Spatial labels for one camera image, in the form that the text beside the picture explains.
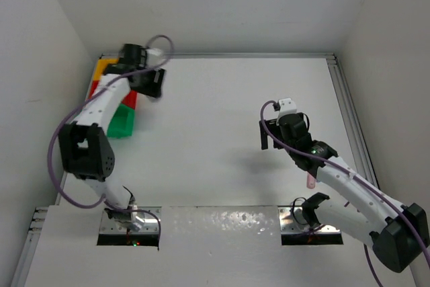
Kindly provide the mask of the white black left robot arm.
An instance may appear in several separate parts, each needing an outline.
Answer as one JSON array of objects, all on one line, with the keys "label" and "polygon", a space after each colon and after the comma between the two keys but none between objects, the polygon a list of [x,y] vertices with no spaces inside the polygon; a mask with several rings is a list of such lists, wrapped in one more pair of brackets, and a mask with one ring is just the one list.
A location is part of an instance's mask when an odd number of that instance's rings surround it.
[{"label": "white black left robot arm", "polygon": [[107,137],[109,125],[131,92],[159,99],[164,69],[162,50],[137,44],[123,45],[116,61],[101,71],[92,101],[66,123],[58,139],[64,170],[86,183],[103,199],[108,218],[128,231],[138,232],[146,222],[135,198],[120,180],[112,179],[115,155]]}]

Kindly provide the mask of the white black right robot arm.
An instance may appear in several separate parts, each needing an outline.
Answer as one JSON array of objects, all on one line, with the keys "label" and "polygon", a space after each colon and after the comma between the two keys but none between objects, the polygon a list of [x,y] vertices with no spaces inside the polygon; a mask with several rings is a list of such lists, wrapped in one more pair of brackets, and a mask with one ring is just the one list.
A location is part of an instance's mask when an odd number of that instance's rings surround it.
[{"label": "white black right robot arm", "polygon": [[336,206],[330,197],[316,193],[302,205],[306,224],[328,224],[370,247],[389,270],[400,273],[419,255],[429,257],[429,227],[426,212],[415,203],[410,206],[382,193],[354,172],[337,151],[314,140],[304,115],[287,114],[280,120],[260,119],[261,148],[267,139],[284,149],[301,170],[333,188],[355,207],[348,211]]}]

